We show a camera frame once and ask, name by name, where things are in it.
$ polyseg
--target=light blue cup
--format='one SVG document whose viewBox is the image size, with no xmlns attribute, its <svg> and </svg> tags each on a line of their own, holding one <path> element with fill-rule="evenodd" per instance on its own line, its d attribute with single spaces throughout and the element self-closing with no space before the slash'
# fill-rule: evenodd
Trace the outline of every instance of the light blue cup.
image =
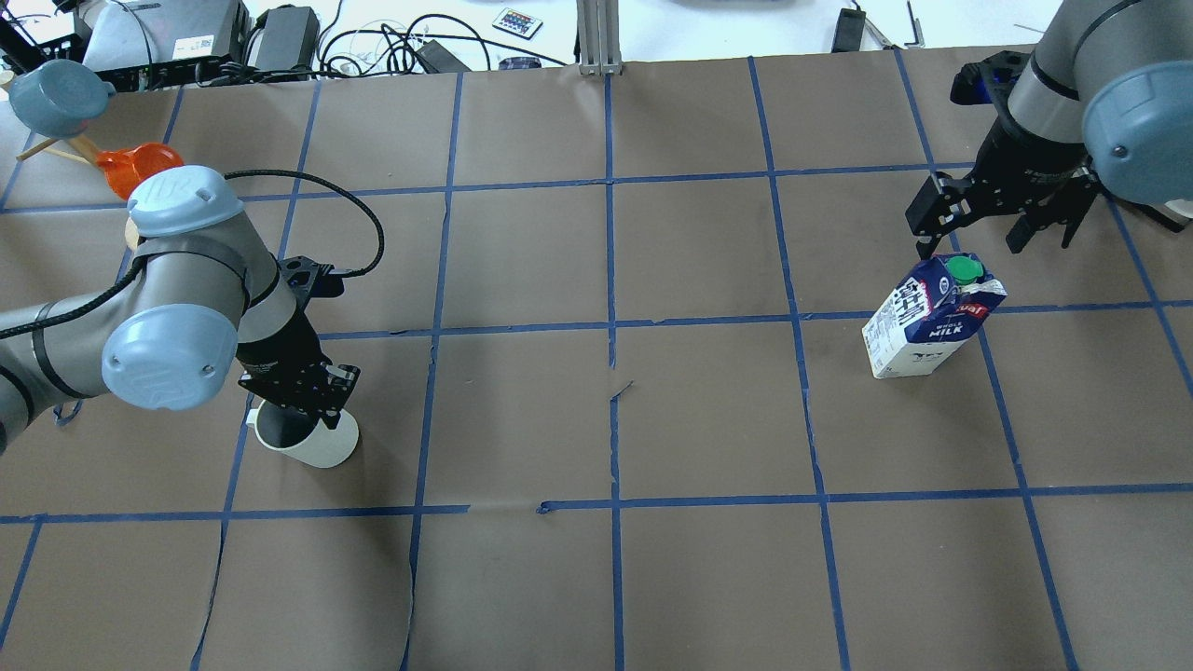
<svg viewBox="0 0 1193 671">
<path fill-rule="evenodd" d="M 66 140 L 87 130 L 115 94 L 111 84 L 81 63 L 54 60 L 17 78 L 8 87 L 8 103 L 33 133 Z"/>
</svg>

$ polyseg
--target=blue and white carton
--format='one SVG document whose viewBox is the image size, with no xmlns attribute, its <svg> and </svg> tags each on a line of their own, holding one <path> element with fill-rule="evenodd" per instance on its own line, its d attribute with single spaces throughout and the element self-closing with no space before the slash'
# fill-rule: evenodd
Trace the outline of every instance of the blue and white carton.
<svg viewBox="0 0 1193 671">
<path fill-rule="evenodd" d="M 871 371 L 879 380 L 931 374 L 1006 297 L 976 254 L 917 263 L 861 330 Z"/>
</svg>

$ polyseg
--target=metal post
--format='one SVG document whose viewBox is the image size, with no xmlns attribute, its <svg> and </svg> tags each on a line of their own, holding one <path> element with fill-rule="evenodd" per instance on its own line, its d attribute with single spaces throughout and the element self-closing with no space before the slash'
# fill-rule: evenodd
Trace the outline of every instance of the metal post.
<svg viewBox="0 0 1193 671">
<path fill-rule="evenodd" d="M 576 0 L 580 74 L 622 74 L 617 0 Z"/>
</svg>

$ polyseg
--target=carton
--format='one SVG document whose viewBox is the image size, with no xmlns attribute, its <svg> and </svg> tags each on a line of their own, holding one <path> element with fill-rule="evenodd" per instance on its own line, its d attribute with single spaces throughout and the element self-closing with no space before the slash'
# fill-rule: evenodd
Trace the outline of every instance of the carton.
<svg viewBox="0 0 1193 671">
<path fill-rule="evenodd" d="M 917 263 L 861 330 L 871 371 L 879 380 L 931 374 L 1006 297 L 977 254 Z"/>
</svg>

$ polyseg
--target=white floor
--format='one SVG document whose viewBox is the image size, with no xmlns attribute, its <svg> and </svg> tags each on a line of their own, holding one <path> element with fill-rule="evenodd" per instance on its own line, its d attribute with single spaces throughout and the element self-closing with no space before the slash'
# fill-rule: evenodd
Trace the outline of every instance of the white floor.
<svg viewBox="0 0 1193 671">
<path fill-rule="evenodd" d="M 93 21 L 106 0 L 84 4 L 86 18 Z M 338 0 L 295 2 L 314 7 L 321 25 L 335 14 Z M 911 23 L 904 0 L 860 0 L 873 24 L 892 42 L 910 42 Z M 258 16 L 280 0 L 245 0 Z M 11 0 L 20 13 L 45 11 L 50 0 Z M 833 42 L 836 17 L 847 0 L 622 0 L 620 37 L 625 61 L 693 61 L 778 54 L 817 54 L 828 51 Z M 927 47 L 969 47 L 1033 43 L 1061 5 L 1059 0 L 913 0 Z M 490 24 L 502 8 L 511 7 L 543 20 L 543 27 L 526 41 L 501 32 Z M 344 0 L 344 11 L 333 33 L 357 27 L 378 27 L 379 21 L 408 24 L 421 14 L 435 12 L 458 17 L 483 37 L 519 45 L 564 62 L 573 61 L 576 7 L 570 0 L 439 0 L 387 1 Z M 464 33 L 443 19 L 428 19 L 419 26 L 428 32 Z M 339 44 L 345 51 L 371 54 L 378 47 L 375 37 L 360 36 Z M 458 41 L 447 44 L 474 69 L 483 69 L 480 48 Z M 864 49 L 878 44 L 866 38 Z M 507 56 L 505 49 L 492 53 L 494 67 Z"/>
</svg>

